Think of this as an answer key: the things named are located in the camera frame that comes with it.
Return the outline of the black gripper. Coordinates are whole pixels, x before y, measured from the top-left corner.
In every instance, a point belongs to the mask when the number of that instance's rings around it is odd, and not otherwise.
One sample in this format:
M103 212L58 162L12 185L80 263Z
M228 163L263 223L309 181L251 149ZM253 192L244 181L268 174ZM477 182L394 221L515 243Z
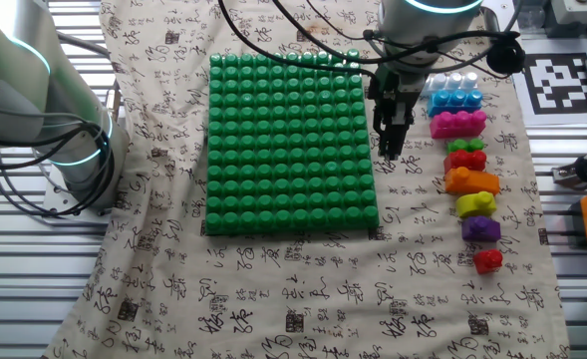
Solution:
M414 123L414 106L426 83L424 74L394 72L378 68L369 89L369 98L375 102L375 126L379 130L379 156L395 161L404 148L407 132Z

